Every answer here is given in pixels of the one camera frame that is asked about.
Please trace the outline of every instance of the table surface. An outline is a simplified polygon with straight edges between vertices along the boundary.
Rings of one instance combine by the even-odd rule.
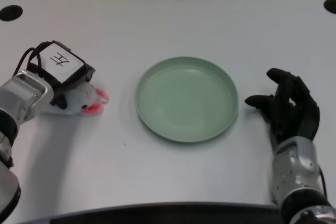
[[[270,204],[268,126],[244,104],[272,94],[266,72],[299,75],[321,111],[315,143],[336,204],[336,15],[325,0],[0,0],[23,15],[0,22],[0,82],[29,47],[58,40],[96,68],[110,94],[101,116],[43,114],[21,126],[13,148],[22,197],[6,223],[77,211],[169,201]],[[236,121],[216,139],[178,144],[137,117],[141,75],[166,58],[221,66],[239,93]]]

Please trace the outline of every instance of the plate rim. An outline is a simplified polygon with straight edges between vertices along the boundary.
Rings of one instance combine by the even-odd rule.
[[[159,65],[165,61],[168,61],[168,60],[174,60],[174,59],[180,59],[180,58],[188,58],[188,59],[197,59],[197,60],[202,60],[202,61],[206,61],[210,64],[213,64],[215,65],[216,67],[220,68],[221,71],[223,71],[228,77],[229,79],[231,80],[231,82],[233,83],[233,86],[234,86],[234,92],[236,93],[236,96],[237,96],[237,106],[236,106],[236,109],[234,111],[234,114],[233,116],[231,117],[230,121],[228,122],[228,124],[223,128],[221,129],[220,131],[218,131],[217,133],[213,134],[212,136],[210,137],[206,137],[206,138],[202,138],[202,139],[199,139],[199,140],[195,140],[195,141],[183,141],[183,140],[177,140],[177,139],[174,139],[174,138],[171,138],[171,137],[167,137],[167,136],[164,136],[163,134],[160,134],[158,133],[157,131],[155,131],[154,129],[152,129],[147,123],[146,121],[143,119],[143,117],[141,116],[141,113],[139,111],[139,108],[138,108],[138,105],[137,105],[137,93],[138,93],[138,90],[139,90],[139,85],[140,85],[140,82],[142,81],[142,79],[144,78],[144,76],[152,69],[154,68],[156,65]],[[157,62],[156,64],[150,66],[142,75],[141,77],[139,78],[138,82],[137,82],[137,85],[136,85],[136,88],[135,88],[135,95],[134,95],[134,104],[135,104],[135,108],[137,110],[137,114],[138,116],[140,117],[141,121],[153,132],[155,133],[156,135],[158,136],[161,136],[165,139],[168,139],[170,141],[174,141],[174,142],[178,142],[178,143],[186,143],[186,144],[192,144],[192,143],[198,143],[198,142],[203,142],[203,141],[207,141],[207,140],[211,140],[213,139],[214,137],[220,135],[221,133],[223,133],[225,130],[227,130],[233,123],[233,121],[235,120],[235,118],[237,117],[237,114],[238,114],[238,110],[239,110],[239,95],[238,95],[238,91],[237,91],[237,87],[236,87],[236,84],[234,83],[233,79],[231,78],[231,76],[223,69],[221,68],[220,66],[218,66],[217,64],[209,61],[209,60],[205,60],[205,59],[202,59],[202,58],[197,58],[197,57],[190,57],[190,56],[177,56],[177,57],[171,57],[171,58],[167,58],[167,59],[164,59],[164,60],[161,60],[159,62]]]

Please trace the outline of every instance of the pink ear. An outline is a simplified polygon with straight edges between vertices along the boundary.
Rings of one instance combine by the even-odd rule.
[[[103,91],[101,89],[96,89],[96,93],[100,97],[100,102],[102,102],[102,103],[108,103],[110,101],[109,94],[107,94],[105,91]]]
[[[103,113],[103,110],[103,104],[96,102],[90,107],[82,110],[81,113],[85,115],[100,115],[101,113]]]

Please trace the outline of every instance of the cable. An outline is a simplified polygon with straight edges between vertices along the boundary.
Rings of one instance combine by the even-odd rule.
[[[39,67],[39,68],[42,67],[41,56],[40,56],[40,54],[39,54],[38,52],[35,54],[34,50],[35,50],[35,48],[34,48],[34,47],[31,47],[31,48],[29,48],[27,51],[25,51],[25,53],[24,53],[24,54],[22,55],[22,57],[21,57],[21,60],[19,61],[19,64],[17,65],[17,67],[16,67],[16,69],[15,69],[15,71],[14,71],[13,76],[16,75],[16,74],[19,72],[20,67],[21,67],[23,61],[25,60],[25,58],[27,57],[27,55],[28,55],[29,52],[31,52],[31,51],[33,51],[33,52],[30,54],[29,59],[28,59],[28,62],[30,62],[35,56],[37,56],[37,64],[38,64],[38,67]]]
[[[327,187],[325,185],[326,181],[324,180],[324,175],[323,175],[321,167],[320,167],[320,175],[321,175],[321,180],[322,180],[323,193],[324,193],[325,198],[328,199],[328,197],[327,197]]]

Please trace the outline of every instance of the round hole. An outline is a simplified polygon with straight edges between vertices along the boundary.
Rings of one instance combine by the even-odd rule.
[[[327,11],[336,14],[336,0],[324,1],[324,7]]]
[[[0,20],[12,21],[20,18],[22,15],[22,8],[18,5],[9,5],[0,10]]]

